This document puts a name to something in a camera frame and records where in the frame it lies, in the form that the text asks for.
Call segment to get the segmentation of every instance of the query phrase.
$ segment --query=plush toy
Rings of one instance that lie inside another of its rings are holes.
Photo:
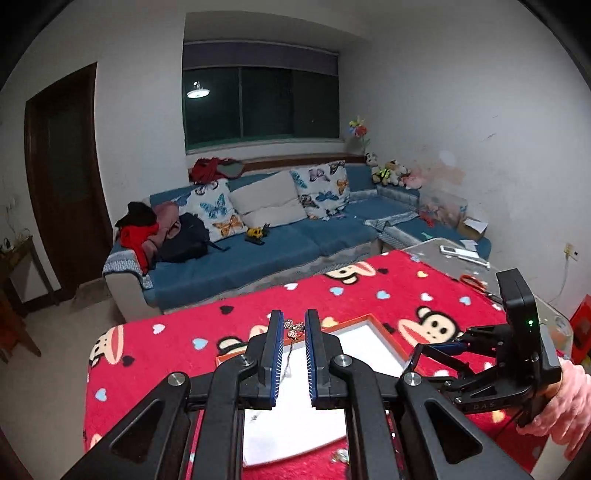
[[[423,186],[423,181],[424,179],[417,175],[409,175],[408,177],[402,178],[402,183],[404,183],[407,190],[418,190]]]
[[[388,183],[391,185],[403,186],[404,175],[409,175],[410,171],[404,165],[398,163],[396,160],[391,160],[384,165],[385,168],[390,170]]]
[[[374,152],[365,154],[365,164],[371,167],[371,179],[374,183],[380,183],[382,179],[379,176],[378,156]]]
[[[389,168],[385,167],[382,168],[379,172],[378,172],[378,179],[379,182],[384,186],[387,187],[388,183],[390,181],[390,175],[392,174],[392,170],[390,170]]]

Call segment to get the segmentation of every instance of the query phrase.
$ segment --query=white paper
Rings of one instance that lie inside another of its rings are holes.
[[[343,352],[363,360],[376,372],[399,377],[405,362],[381,339],[370,322],[361,322],[335,333]],[[284,347],[285,370],[289,345]],[[247,410],[244,425],[245,465],[274,462],[315,450],[346,436],[343,410],[316,410],[310,404],[305,342],[294,345],[290,376],[279,388],[271,411]]]
[[[473,228],[478,233],[482,233],[482,232],[484,232],[484,230],[488,226],[488,223],[487,222],[480,222],[480,221],[474,220],[472,218],[467,218],[464,220],[464,225],[467,225],[470,228]]]
[[[476,246],[478,244],[474,240],[460,240],[460,242],[462,242],[464,244],[464,247],[466,247],[466,250],[469,250],[470,252],[476,251]]]

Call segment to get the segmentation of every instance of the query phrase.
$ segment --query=butterfly pillow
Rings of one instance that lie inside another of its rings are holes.
[[[192,213],[203,221],[212,242],[247,230],[230,201],[226,179],[215,180],[207,185],[197,185],[190,194],[175,201],[179,204],[179,215]]]
[[[334,215],[347,205],[350,189],[343,160],[297,168],[290,173],[308,218]]]

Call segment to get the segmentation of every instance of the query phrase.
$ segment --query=red blanket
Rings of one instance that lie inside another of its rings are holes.
[[[99,339],[90,356],[85,449],[168,373],[183,371],[195,376],[210,372],[218,355],[246,344],[250,336],[266,329],[272,309],[302,322],[309,308],[319,311],[325,325],[372,313],[387,324],[408,354],[417,342],[442,342],[469,326],[505,322],[498,306],[469,287],[421,263],[419,257],[391,252],[298,283],[118,326]],[[476,372],[491,361],[466,353],[460,359]],[[420,370],[426,375],[447,375],[430,359],[421,361]],[[509,420],[501,411],[470,418],[492,437]],[[498,443],[531,471],[545,439],[520,436],[511,426]],[[341,445],[345,442],[246,468],[243,478],[342,479],[344,466],[330,462],[332,452]]]

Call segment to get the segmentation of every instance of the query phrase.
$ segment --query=door frame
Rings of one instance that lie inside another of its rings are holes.
[[[35,221],[37,228],[41,235],[41,241],[49,258],[52,269],[54,270],[57,279],[64,291],[67,291],[67,296],[73,296],[75,288],[67,281],[68,272],[62,271],[61,262],[59,261],[59,249],[52,245],[49,240],[51,235],[48,231],[48,223],[50,218],[45,218],[41,204],[42,199],[38,196],[38,189],[35,185],[35,175],[33,172],[35,160],[38,155],[37,142],[38,138],[35,131],[37,124],[37,116],[40,114],[39,105],[47,98],[60,95],[68,91],[74,83],[78,85],[80,82],[86,82],[86,102],[85,102],[85,118],[88,121],[89,140],[90,145],[90,184],[92,188],[92,195],[97,203],[99,210],[101,225],[97,225],[97,234],[104,236],[104,240],[111,247],[113,245],[113,228],[111,227],[111,219],[107,211],[105,194],[103,192],[102,182],[100,180],[99,162],[96,154],[96,138],[95,138],[95,83],[96,83],[96,63],[90,64],[80,70],[70,73],[66,77],[56,81],[49,87],[46,87],[38,94],[27,100],[25,105],[25,167],[27,169],[27,183],[29,187],[29,196],[31,204],[33,205],[33,213],[35,214]]]

